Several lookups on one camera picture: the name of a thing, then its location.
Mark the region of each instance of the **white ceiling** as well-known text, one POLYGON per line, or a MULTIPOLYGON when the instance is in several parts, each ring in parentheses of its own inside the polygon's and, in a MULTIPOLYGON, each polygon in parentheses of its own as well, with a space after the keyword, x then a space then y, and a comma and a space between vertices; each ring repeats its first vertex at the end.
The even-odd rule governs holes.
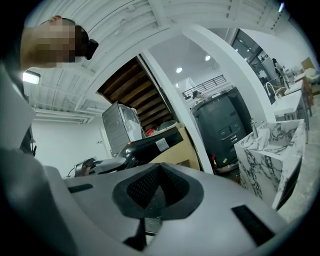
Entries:
MULTIPOLYGON (((227 37, 227 28, 213 28, 210 30, 223 40, 227 37)), ((219 67, 214 56, 205 61, 205 57, 208 54, 184 35, 163 41, 151 47, 149 51, 173 84, 192 78, 203 70, 219 67), (182 68, 182 72, 177 73, 176 70, 179 67, 182 68)))
POLYGON ((223 27, 273 33, 279 26, 278 10, 270 1, 237 3, 230 0, 44 0, 26 20, 27 27, 61 15, 83 26, 89 37, 99 42, 99 47, 91 60, 73 63, 71 68, 32 69, 41 74, 41 79, 39 85, 24 84, 30 105, 48 111, 100 115, 95 109, 105 110, 110 104, 96 94, 99 87, 145 49, 151 47, 152 54, 158 54, 157 60, 173 82, 183 80, 187 73, 189 77, 215 65, 214 56, 204 61, 206 52, 183 36, 169 39, 181 31, 181 25, 196 23, 215 28, 213 31, 223 39, 226 35, 223 27), (177 76, 179 66, 183 66, 183 71, 177 76))

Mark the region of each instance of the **concrete floor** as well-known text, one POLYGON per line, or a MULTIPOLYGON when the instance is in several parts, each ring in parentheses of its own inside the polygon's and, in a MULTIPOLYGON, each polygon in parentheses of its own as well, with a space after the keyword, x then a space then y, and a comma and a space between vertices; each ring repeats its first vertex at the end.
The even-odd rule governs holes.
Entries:
POLYGON ((279 209, 279 214, 288 222, 304 215, 320 185, 320 95, 314 96, 308 144, 295 185, 288 201, 279 209))

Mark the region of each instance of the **marble vanity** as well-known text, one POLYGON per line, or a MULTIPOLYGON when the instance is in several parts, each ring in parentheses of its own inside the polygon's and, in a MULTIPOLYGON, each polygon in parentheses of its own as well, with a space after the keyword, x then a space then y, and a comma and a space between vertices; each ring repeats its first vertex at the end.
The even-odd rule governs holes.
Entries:
POLYGON ((303 119, 265 123, 234 144, 241 186, 276 209, 289 178, 303 157, 306 126, 303 119))

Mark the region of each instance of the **neck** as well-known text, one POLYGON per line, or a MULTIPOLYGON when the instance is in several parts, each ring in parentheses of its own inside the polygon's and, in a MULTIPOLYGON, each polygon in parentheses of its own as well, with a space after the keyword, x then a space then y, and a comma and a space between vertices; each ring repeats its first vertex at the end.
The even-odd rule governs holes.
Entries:
POLYGON ((55 65, 47 63, 44 51, 39 49, 40 32, 37 27, 26 27, 22 32, 20 47, 21 71, 29 68, 53 68, 55 65))

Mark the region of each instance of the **metal railing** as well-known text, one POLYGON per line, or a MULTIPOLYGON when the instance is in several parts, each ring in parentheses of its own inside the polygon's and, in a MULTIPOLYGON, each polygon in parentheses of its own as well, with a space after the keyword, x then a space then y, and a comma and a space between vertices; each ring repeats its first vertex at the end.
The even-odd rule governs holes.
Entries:
POLYGON ((193 97, 193 92, 198 91, 200 93, 204 93, 206 91, 212 90, 214 87, 225 83, 227 80, 225 79, 224 75, 219 75, 211 80, 208 80, 204 83, 201 83, 191 89, 188 89, 182 93, 183 97, 187 100, 193 97))

